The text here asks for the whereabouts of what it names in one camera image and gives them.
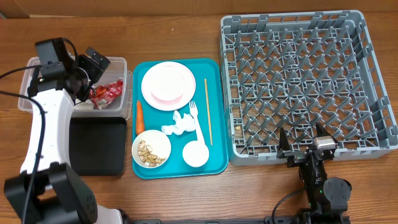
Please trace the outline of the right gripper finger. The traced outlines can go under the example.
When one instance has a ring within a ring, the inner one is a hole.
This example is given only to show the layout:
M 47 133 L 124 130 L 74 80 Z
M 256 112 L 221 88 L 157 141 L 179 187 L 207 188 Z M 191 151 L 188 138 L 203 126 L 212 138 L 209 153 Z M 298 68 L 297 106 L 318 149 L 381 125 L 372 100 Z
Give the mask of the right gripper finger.
M 290 152 L 292 150 L 291 145 L 287 139 L 287 134 L 283 127 L 279 128 L 279 145 L 278 152 Z
M 331 138 L 333 137 L 333 136 L 324 128 L 324 126 L 323 126 L 320 122 L 317 122 L 317 123 L 315 124 L 315 127 L 316 127 L 317 137 L 318 137 L 318 138 L 320 138 L 320 137 L 326 137 L 326 136 L 330 136 Z

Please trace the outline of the large white tissue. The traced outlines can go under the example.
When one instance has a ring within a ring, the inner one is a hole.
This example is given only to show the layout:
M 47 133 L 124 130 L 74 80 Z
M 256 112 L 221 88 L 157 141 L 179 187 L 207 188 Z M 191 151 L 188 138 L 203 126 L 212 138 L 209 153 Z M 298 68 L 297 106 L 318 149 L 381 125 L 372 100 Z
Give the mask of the large white tissue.
M 86 100 L 85 102 L 76 99 L 76 103 L 74 105 L 75 110 L 93 110 L 94 104 L 90 100 Z

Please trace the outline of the red snack wrapper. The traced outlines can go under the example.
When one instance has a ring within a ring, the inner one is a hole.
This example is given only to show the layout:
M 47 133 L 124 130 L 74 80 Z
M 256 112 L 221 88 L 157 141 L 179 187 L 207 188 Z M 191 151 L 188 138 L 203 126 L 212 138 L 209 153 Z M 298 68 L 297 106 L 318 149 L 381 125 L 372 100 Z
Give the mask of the red snack wrapper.
M 95 108 L 102 110 L 111 104 L 117 97 L 123 93 L 122 80 L 109 83 L 107 85 L 100 85 L 90 91 L 90 101 Z

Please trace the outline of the small white tissue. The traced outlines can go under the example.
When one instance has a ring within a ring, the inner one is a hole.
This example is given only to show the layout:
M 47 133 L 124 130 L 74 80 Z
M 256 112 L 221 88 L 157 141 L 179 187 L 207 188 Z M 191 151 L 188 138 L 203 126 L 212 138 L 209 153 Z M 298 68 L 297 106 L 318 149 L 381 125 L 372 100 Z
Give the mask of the small white tissue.
M 172 119 L 175 124 L 161 127 L 161 131 L 167 136 L 172 134 L 179 136 L 184 132 L 193 132 L 196 130 L 195 120 L 191 114 L 184 113 L 183 116 L 181 116 L 181 114 L 175 110 Z

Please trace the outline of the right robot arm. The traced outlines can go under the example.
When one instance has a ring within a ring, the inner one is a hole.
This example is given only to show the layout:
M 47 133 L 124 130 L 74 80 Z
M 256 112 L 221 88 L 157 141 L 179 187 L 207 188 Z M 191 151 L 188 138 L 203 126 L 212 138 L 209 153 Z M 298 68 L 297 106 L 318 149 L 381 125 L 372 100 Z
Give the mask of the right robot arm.
M 328 177 L 324 162 L 335 158 L 338 141 L 320 124 L 316 124 L 317 136 L 306 151 L 293 151 L 283 127 L 280 128 L 277 157 L 286 159 L 286 166 L 298 167 L 303 188 L 282 198 L 273 208 L 271 222 L 287 223 L 349 223 L 343 216 L 348 210 L 352 185 L 345 179 Z M 277 217 L 278 207 L 288 198 L 306 192 L 308 208 L 301 208 L 294 216 Z

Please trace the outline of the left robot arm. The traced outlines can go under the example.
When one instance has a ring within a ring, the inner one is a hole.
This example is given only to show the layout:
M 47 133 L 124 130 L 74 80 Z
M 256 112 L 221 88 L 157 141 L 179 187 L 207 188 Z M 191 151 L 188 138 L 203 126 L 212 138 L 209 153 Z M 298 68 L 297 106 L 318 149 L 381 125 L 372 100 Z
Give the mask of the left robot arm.
M 4 193 L 22 223 L 130 223 L 126 213 L 98 205 L 70 166 L 70 120 L 110 61 L 96 50 L 69 56 L 65 46 L 37 44 L 40 65 L 28 87 L 33 110 L 29 147 L 20 174 Z

